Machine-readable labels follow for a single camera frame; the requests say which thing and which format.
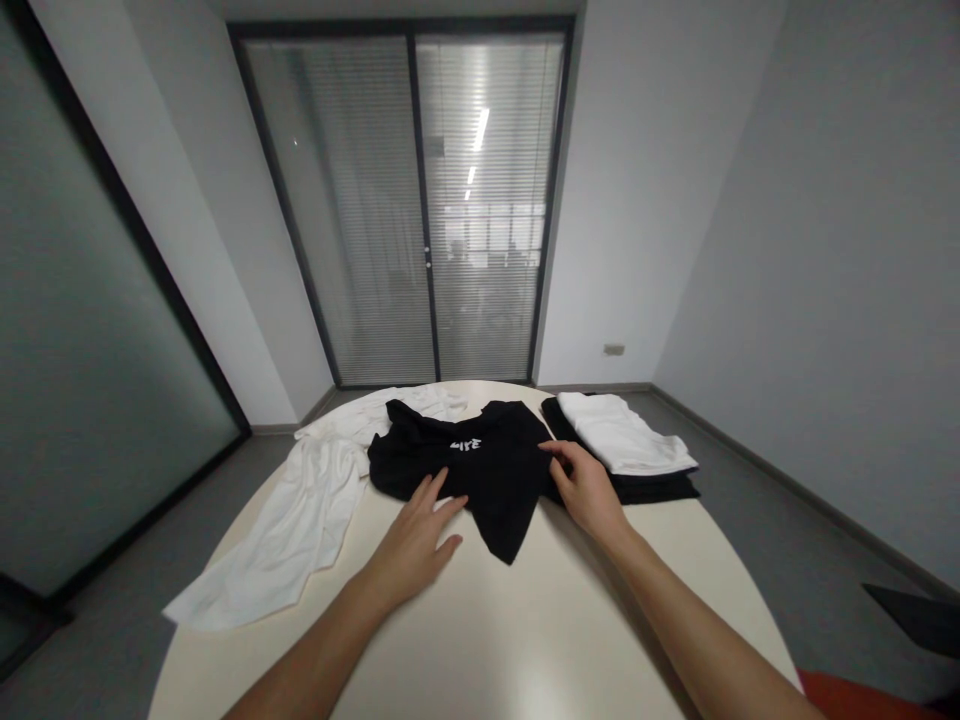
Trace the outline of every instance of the sliding glass door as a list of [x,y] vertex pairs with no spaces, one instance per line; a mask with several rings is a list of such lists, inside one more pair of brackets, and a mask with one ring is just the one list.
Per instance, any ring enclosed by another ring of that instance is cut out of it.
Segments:
[[417,36],[440,374],[526,378],[564,36]]
[[341,387],[530,380],[571,28],[231,26]]

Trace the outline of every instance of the table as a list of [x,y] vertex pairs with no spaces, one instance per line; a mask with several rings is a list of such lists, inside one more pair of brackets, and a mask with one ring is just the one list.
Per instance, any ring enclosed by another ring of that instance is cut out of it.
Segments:
[[[464,418],[490,400],[523,401],[539,417],[549,397],[505,383],[440,385],[469,399]],[[283,472],[251,498],[210,562],[245,536]],[[400,507],[368,487],[336,564],[311,576],[296,607],[224,633],[178,628],[151,720],[220,718],[363,566]],[[769,609],[699,501],[625,509],[670,567],[800,688]],[[490,554],[468,513],[447,532],[464,538],[453,562],[373,639],[335,718],[696,717],[625,584],[564,510],[540,501],[512,566]]]

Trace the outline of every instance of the finger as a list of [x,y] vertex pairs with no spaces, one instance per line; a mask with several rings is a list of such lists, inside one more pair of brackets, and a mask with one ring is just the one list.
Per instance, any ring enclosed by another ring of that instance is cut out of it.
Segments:
[[550,461],[550,477],[552,477],[553,481],[557,484],[557,490],[560,491],[561,497],[566,497],[569,493],[573,492],[573,481],[567,477],[567,474],[563,471],[563,468],[560,466],[560,463],[557,462],[556,458]]
[[463,537],[460,535],[451,535],[443,541],[443,545],[437,548],[437,551],[433,554],[433,559],[437,564],[438,575],[447,566],[447,563],[450,562],[450,558],[453,557],[453,554],[457,551],[457,548],[460,547],[462,542]]
[[584,450],[578,443],[572,443],[567,440],[549,440],[540,443],[537,447],[554,455],[559,455],[574,464],[578,460],[591,457],[590,453]]
[[461,495],[458,498],[454,498],[448,503],[445,503],[443,507],[439,508],[434,515],[437,520],[440,522],[440,527],[443,528],[448,522],[453,520],[454,515],[463,510],[464,506],[467,504],[466,495]]
[[423,502],[424,496],[427,494],[427,488],[430,487],[430,481],[433,480],[433,475],[427,475],[423,480],[420,481],[420,484],[417,485],[417,489],[413,491],[413,495],[410,496],[410,502],[407,503],[410,507],[420,507],[420,503]]
[[426,501],[430,504],[430,507],[433,507],[433,504],[437,501],[437,495],[440,494],[440,488],[443,487],[443,481],[447,479],[447,468],[443,468],[440,472],[437,473],[437,476],[433,479],[433,482],[430,483],[430,486],[427,488]]

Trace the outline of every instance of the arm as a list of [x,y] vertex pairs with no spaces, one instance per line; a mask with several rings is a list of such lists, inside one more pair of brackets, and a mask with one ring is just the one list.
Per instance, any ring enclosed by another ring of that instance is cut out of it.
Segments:
[[[547,442],[570,515],[610,557],[707,720],[819,719],[786,678],[667,567],[627,521],[607,472],[576,443]],[[572,468],[568,477],[558,458]]]
[[437,548],[443,528],[467,503],[459,497],[434,512],[446,477],[444,468],[435,480],[423,479],[366,566],[224,720],[330,716],[380,625],[437,579],[463,541],[451,535]]

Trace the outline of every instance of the clothing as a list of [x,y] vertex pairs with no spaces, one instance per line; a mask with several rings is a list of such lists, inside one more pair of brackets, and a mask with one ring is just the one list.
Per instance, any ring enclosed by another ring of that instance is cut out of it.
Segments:
[[591,452],[616,475],[665,475],[697,467],[683,440],[650,429],[616,395],[560,393],[564,417]]
[[459,423],[425,418],[396,400],[387,403],[390,432],[370,444],[370,481],[409,500],[426,475],[450,469],[440,497],[468,495],[467,510],[487,547],[513,563],[537,506],[553,485],[551,456],[537,445],[550,434],[522,402],[490,402]]
[[250,533],[163,611],[195,630],[229,630],[295,604],[309,575],[332,565],[363,497],[366,448],[390,427],[388,400],[454,419],[466,400],[442,388],[388,388],[298,431],[286,471]]
[[[573,425],[564,417],[557,398],[544,400],[540,405],[540,412],[557,440],[579,443],[589,452],[589,447],[584,445]],[[622,505],[643,505],[698,498],[700,493],[690,481],[691,472],[696,472],[696,468],[647,477],[610,474],[610,483]],[[563,499],[554,483],[551,483],[545,494],[554,502],[563,504]]]

